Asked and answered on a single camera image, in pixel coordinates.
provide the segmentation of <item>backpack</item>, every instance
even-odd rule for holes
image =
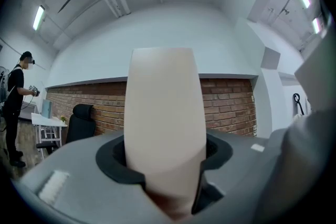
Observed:
[[[11,90],[8,91],[8,80],[12,72],[4,67],[0,67],[0,115],[2,115],[2,108],[5,104],[5,101],[8,99],[8,96],[15,87],[12,87]]]

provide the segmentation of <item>chair headrest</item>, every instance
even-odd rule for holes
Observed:
[[[72,112],[74,115],[83,120],[91,120],[92,104],[77,104]]]

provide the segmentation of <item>white label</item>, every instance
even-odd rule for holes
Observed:
[[[255,151],[259,151],[259,152],[263,152],[265,147],[264,146],[260,146],[258,144],[254,144],[252,147],[251,147],[253,150]]]

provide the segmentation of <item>black chair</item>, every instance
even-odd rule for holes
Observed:
[[[96,123],[91,118],[92,107],[93,105],[90,104],[78,104],[74,107],[69,121],[66,144],[94,136]],[[50,155],[58,146],[56,142],[43,142],[36,144],[36,148],[45,148]]]

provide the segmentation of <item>man in black clothing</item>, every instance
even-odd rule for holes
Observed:
[[[20,67],[12,71],[8,80],[8,90],[13,89],[3,107],[3,114],[6,120],[6,144],[9,153],[9,162],[13,166],[25,167],[26,164],[20,160],[23,156],[22,151],[17,151],[15,147],[15,139],[17,134],[17,123],[22,106],[23,96],[36,96],[36,92],[23,88],[24,76],[22,69],[28,69],[33,64],[32,54],[29,51],[23,53],[20,62],[16,67]]]

